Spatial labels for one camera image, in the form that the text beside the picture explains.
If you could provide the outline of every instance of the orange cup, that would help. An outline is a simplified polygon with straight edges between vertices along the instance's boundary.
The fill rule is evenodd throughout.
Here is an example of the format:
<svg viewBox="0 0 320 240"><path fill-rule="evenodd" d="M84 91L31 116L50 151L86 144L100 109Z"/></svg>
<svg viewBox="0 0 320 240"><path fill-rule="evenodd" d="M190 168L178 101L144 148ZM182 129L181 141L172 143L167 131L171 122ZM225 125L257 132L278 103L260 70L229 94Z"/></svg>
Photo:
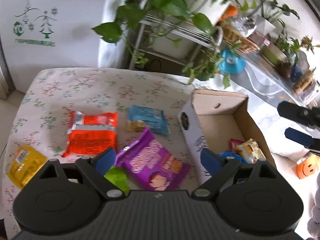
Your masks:
<svg viewBox="0 0 320 240"><path fill-rule="evenodd" d="M312 174L314 174L319 169L319 156L310 155L302 163L296 166L296 172L299 179L304 179Z"/></svg>

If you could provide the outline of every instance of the barcode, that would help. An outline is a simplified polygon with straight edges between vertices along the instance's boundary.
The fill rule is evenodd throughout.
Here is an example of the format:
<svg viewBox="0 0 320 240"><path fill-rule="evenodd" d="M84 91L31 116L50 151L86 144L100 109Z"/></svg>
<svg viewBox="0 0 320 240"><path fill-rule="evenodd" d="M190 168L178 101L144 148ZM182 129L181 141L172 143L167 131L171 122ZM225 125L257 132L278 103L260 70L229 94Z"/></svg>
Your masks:
<svg viewBox="0 0 320 240"><path fill-rule="evenodd" d="M16 161L18 163L22 163L24 158L27 156L28 152L26 150L22 150L19 155L16 157Z"/></svg>
<svg viewBox="0 0 320 240"><path fill-rule="evenodd" d="M154 109L153 115L155 118L161 119L161 110Z"/></svg>

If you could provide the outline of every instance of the white refrigerator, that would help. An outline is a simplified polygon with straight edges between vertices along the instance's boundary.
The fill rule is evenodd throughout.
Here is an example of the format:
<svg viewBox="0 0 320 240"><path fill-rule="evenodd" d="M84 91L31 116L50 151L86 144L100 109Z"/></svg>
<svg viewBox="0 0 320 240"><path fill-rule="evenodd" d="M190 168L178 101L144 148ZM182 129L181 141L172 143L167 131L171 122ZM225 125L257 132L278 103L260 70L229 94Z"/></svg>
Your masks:
<svg viewBox="0 0 320 240"><path fill-rule="evenodd" d="M113 21L123 1L0 0L4 76L8 76L8 69L16 89L26 92L43 69L121 68L123 42L108 44L91 28Z"/></svg>

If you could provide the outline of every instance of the wicker basket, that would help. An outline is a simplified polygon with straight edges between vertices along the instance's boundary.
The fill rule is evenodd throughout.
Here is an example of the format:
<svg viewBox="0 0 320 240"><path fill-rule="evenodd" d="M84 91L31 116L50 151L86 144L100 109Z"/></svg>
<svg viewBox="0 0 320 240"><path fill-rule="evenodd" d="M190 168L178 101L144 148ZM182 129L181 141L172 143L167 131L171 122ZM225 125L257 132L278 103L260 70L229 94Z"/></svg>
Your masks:
<svg viewBox="0 0 320 240"><path fill-rule="evenodd" d="M242 42L242 45L238 49L242 53L247 54L249 52L256 51L257 49L259 49L259 46L257 44L242 36L231 27L224 24L221 24L221 27L223 29L223 41L230 45L234 45L237 41L240 40Z"/></svg>

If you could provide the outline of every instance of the cardboard box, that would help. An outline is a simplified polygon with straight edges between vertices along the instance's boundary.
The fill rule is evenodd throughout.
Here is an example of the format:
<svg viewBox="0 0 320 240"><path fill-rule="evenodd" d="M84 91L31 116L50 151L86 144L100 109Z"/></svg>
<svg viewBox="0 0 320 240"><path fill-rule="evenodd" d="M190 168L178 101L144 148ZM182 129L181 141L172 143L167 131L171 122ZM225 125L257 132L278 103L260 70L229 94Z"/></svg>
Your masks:
<svg viewBox="0 0 320 240"><path fill-rule="evenodd" d="M193 157L199 183L210 175L200 162L201 150L205 147L218 154L229 150L231 138L257 141L266 159L274 166L266 140L247 112L248 96L239 93L194 90L191 100L179 113L179 122Z"/></svg>

